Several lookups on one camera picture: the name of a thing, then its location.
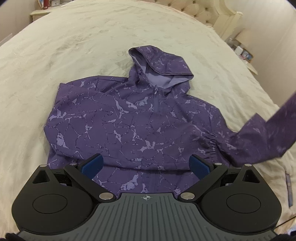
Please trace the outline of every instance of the black glove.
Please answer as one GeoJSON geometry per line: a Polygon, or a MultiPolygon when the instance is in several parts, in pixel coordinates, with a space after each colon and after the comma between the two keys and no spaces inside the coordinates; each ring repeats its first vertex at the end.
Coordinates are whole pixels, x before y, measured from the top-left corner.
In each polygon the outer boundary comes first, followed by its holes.
{"type": "Polygon", "coordinates": [[[296,241],[296,237],[289,236],[288,234],[280,234],[270,241],[296,241]]]}
{"type": "Polygon", "coordinates": [[[0,238],[0,241],[26,241],[16,234],[6,234],[5,239],[0,238]]]}

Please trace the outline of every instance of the hood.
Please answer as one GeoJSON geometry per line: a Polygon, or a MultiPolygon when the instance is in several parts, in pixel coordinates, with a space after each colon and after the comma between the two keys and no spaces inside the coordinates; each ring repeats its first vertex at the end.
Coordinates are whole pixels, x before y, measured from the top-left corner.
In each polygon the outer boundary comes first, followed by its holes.
{"type": "Polygon", "coordinates": [[[163,52],[151,45],[131,48],[128,52],[138,73],[152,86],[170,92],[173,86],[186,83],[182,91],[189,90],[188,81],[193,78],[193,74],[182,57],[163,52]]]}

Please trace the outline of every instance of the small box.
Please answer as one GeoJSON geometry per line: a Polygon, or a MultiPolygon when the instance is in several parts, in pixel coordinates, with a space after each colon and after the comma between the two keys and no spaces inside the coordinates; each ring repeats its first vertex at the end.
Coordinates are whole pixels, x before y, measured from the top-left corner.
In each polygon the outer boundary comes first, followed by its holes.
{"type": "Polygon", "coordinates": [[[51,7],[59,6],[60,5],[60,0],[52,0],[51,1],[51,7]]]}
{"type": "Polygon", "coordinates": [[[241,55],[241,53],[243,52],[244,50],[240,47],[240,46],[237,46],[237,48],[235,49],[235,53],[236,55],[241,55]]]}

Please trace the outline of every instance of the crosshair logo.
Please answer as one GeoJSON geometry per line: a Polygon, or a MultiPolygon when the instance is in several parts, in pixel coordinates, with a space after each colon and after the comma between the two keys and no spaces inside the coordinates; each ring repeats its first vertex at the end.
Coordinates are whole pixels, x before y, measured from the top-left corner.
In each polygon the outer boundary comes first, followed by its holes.
{"type": "Polygon", "coordinates": [[[150,197],[150,196],[148,196],[148,195],[145,195],[144,197],[142,197],[143,199],[145,199],[146,201],[147,200],[149,200],[150,198],[152,198],[152,197],[150,197]]]}

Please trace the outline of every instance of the blue gripper pad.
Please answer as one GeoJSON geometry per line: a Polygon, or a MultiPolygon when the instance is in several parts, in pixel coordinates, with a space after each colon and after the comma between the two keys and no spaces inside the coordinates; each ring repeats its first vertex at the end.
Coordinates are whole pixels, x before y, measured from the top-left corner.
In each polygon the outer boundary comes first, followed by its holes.
{"type": "Polygon", "coordinates": [[[102,155],[98,155],[91,160],[86,160],[86,163],[81,168],[81,173],[89,179],[93,179],[103,168],[104,159],[102,155]]]}
{"type": "Polygon", "coordinates": [[[189,168],[200,180],[208,175],[214,169],[214,166],[197,155],[191,155],[189,157],[189,168]]]}

